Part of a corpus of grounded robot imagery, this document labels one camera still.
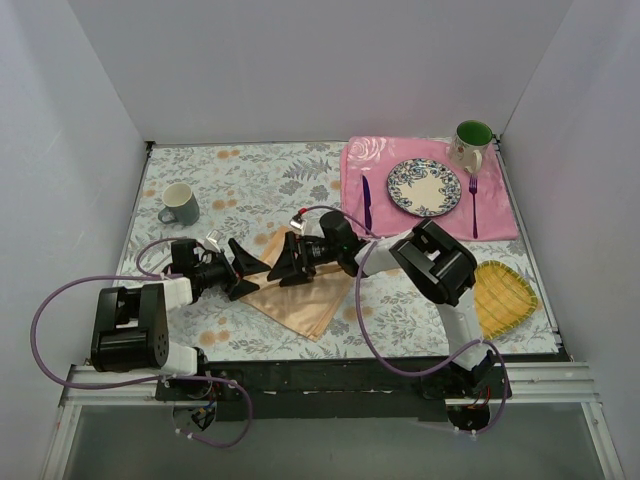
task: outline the woven yellow plate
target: woven yellow plate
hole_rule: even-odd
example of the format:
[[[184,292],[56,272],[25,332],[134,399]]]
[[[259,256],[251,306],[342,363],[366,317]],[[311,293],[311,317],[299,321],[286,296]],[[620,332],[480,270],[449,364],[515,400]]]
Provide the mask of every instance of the woven yellow plate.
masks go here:
[[[526,280],[495,260],[476,269],[475,302],[484,337],[489,340],[520,325],[538,306]]]

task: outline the blue and white plate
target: blue and white plate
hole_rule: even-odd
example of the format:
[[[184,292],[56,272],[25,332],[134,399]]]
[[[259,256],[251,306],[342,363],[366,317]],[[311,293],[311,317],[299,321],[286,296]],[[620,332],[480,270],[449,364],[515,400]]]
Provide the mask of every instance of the blue and white plate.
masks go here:
[[[391,199],[418,217],[436,217],[453,209],[462,196],[460,180],[449,167],[428,158],[399,163],[387,178]]]

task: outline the table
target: table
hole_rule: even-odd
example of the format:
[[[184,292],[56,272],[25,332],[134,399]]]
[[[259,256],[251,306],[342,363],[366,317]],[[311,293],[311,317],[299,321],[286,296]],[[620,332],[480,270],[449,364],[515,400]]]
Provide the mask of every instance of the table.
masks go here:
[[[216,146],[155,146],[134,212],[120,271],[136,274],[136,253],[152,240],[188,236],[204,238],[216,228],[260,256],[270,237],[301,207],[340,204],[340,152],[344,142],[263,143]],[[167,185],[189,183],[201,215],[191,227],[157,220]],[[464,242],[478,259],[499,260],[519,272],[541,298],[540,280],[522,235],[504,242]],[[169,247],[152,251],[143,266],[151,268]],[[219,289],[169,315],[172,340],[198,346],[212,361],[293,360],[371,357],[355,314],[354,288],[325,334],[313,342],[242,302],[229,302]],[[439,356],[448,353],[435,307],[401,271],[382,273],[362,284],[368,331],[382,355]],[[522,325],[495,340],[504,353],[558,351],[548,305]]]

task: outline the white backdrop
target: white backdrop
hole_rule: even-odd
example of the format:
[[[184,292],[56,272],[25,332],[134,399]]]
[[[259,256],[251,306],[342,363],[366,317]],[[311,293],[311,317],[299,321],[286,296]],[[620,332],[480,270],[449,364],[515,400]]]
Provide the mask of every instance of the white backdrop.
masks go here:
[[[145,140],[502,132],[571,0],[70,0]]]
[[[503,137],[562,338],[640,478],[640,4],[576,0]]]
[[[62,392],[31,357],[31,318],[60,285],[115,271],[145,152],[65,0],[0,0],[0,44],[0,478],[31,480]],[[89,354],[98,288],[42,318],[58,375]]]

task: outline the glass panel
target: glass panel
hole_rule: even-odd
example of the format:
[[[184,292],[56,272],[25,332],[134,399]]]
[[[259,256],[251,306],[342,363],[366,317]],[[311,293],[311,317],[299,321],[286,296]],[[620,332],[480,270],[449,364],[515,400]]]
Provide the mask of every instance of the glass panel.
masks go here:
[[[508,405],[476,441],[408,419],[262,420],[224,451],[177,436],[171,414],[83,407],[65,478],[604,478],[579,404]],[[229,440],[239,428],[206,433]]]

